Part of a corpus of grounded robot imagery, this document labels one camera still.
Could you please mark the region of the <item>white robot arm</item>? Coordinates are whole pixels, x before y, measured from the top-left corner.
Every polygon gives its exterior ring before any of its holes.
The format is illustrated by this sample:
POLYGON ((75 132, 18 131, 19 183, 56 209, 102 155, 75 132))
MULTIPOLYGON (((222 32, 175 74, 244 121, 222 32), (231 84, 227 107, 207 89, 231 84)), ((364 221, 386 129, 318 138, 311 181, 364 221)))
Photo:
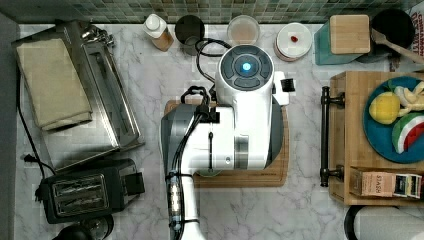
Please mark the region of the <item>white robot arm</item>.
POLYGON ((193 175, 206 170, 263 170, 276 159, 283 143, 282 108, 289 92, 284 74, 263 49, 238 45, 220 58, 215 76, 217 105, 206 89, 185 94, 161 119, 160 151, 167 188, 170 240, 206 240, 200 230, 193 175))

